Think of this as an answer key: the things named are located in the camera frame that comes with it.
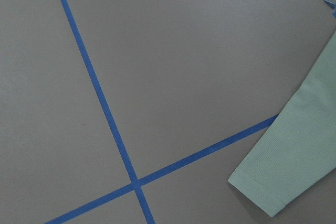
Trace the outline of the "olive green long-sleeve shirt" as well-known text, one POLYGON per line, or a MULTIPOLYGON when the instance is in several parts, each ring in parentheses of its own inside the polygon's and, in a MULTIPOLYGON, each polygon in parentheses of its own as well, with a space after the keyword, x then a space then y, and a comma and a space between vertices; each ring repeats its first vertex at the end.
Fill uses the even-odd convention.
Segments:
POLYGON ((335 38, 228 181, 268 216, 335 169, 335 38))

